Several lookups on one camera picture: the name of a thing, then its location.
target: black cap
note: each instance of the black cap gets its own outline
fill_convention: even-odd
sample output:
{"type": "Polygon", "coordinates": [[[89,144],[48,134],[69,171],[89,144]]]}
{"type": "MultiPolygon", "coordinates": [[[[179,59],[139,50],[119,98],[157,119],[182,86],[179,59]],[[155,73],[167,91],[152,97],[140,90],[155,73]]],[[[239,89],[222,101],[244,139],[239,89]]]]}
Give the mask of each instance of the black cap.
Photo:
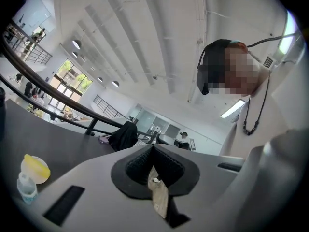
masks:
{"type": "Polygon", "coordinates": [[[198,65],[197,71],[197,87],[203,95],[209,93],[209,83],[214,84],[214,88],[218,87],[219,79],[224,78],[225,58],[224,49],[231,43],[231,40],[216,40],[207,45],[202,52],[203,64],[198,65]]]}

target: ceiling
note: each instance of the ceiling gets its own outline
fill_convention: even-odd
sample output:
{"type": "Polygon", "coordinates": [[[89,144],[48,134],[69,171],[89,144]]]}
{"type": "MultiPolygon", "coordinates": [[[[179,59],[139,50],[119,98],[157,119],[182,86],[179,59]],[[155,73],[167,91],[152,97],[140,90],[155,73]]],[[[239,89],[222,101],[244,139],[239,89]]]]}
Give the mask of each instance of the ceiling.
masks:
{"type": "MultiPolygon", "coordinates": [[[[117,80],[127,95],[151,89],[213,120],[239,97],[200,94],[196,75],[204,46],[222,37],[254,43],[284,29],[285,10],[277,1],[236,1],[55,0],[55,14],[64,48],[76,51],[72,40],[81,40],[76,61],[95,80],[102,77],[105,86],[117,80]]],[[[277,45],[253,51],[264,58],[277,45]]]]}

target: black jacket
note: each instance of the black jacket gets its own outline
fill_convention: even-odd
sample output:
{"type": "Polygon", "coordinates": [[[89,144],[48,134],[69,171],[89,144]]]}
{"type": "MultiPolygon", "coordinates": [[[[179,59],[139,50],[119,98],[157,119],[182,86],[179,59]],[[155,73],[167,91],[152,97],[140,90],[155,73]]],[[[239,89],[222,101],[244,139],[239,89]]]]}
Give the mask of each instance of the black jacket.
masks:
{"type": "Polygon", "coordinates": [[[137,127],[129,121],[124,123],[124,125],[108,139],[115,151],[131,148],[136,144],[137,140],[137,127]]]}

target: gray desk surface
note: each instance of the gray desk surface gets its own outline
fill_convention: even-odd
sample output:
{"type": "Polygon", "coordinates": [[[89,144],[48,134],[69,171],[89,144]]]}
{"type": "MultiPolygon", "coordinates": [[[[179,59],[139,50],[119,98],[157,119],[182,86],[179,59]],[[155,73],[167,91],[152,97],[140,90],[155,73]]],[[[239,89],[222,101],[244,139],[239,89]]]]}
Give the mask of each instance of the gray desk surface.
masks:
{"type": "Polygon", "coordinates": [[[164,134],[160,134],[159,139],[167,145],[174,145],[175,139],[164,134]]]}
{"type": "Polygon", "coordinates": [[[9,192],[19,196],[16,180],[25,154],[43,159],[51,170],[38,192],[78,164],[113,153],[97,137],[83,135],[36,117],[12,100],[6,102],[5,136],[0,142],[0,168],[9,192]]]}

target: metal railing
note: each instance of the metal railing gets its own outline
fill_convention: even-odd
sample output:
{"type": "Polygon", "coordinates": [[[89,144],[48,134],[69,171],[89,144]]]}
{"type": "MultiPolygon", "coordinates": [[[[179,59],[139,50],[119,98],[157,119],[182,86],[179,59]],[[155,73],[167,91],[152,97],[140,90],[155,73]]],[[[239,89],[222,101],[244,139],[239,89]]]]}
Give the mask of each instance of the metal railing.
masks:
{"type": "Polygon", "coordinates": [[[8,45],[23,61],[46,64],[52,57],[13,21],[6,27],[3,34],[8,45]]]}
{"type": "Polygon", "coordinates": [[[93,100],[94,104],[97,105],[98,109],[102,111],[104,116],[107,118],[119,118],[126,116],[122,115],[120,112],[118,112],[116,109],[114,109],[111,105],[109,105],[106,101],[104,101],[99,95],[95,97],[93,100]]]}
{"type": "MultiPolygon", "coordinates": [[[[71,100],[69,97],[65,96],[61,92],[59,92],[57,89],[49,85],[45,80],[43,80],[37,73],[35,73],[21,58],[19,58],[16,55],[16,52],[8,45],[7,40],[4,38],[4,35],[0,37],[0,52],[4,54],[4,56],[8,59],[8,61],[20,72],[22,75],[27,78],[31,83],[33,83],[36,87],[39,87],[42,91],[44,91],[46,94],[50,95],[51,97],[55,98],[56,100],[62,102],[63,104],[67,105],[68,107],[92,118],[92,121],[90,125],[84,126],[80,123],[73,122],[69,119],[66,119],[62,117],[61,115],[58,115],[54,112],[49,111],[45,107],[39,105],[36,103],[33,99],[30,99],[26,95],[24,95],[22,92],[20,92],[18,89],[16,89],[12,84],[10,84],[3,76],[0,74],[0,80],[10,89],[12,90],[17,96],[22,98],[23,100],[29,102],[30,104],[36,106],[38,109],[53,115],[56,118],[61,119],[62,121],[68,122],[70,124],[73,124],[75,126],[81,127],[86,129],[85,134],[90,135],[91,131],[97,131],[100,133],[104,133],[107,135],[111,135],[113,132],[107,132],[102,130],[94,129],[94,126],[98,121],[101,121],[103,123],[115,126],[115,127],[122,127],[122,124],[117,123],[113,120],[110,120],[109,118],[106,118],[104,116],[101,116],[94,111],[84,107],[83,105],[71,100]]],[[[151,135],[146,134],[144,132],[138,131],[137,132],[140,135],[149,136],[151,135]]]]}

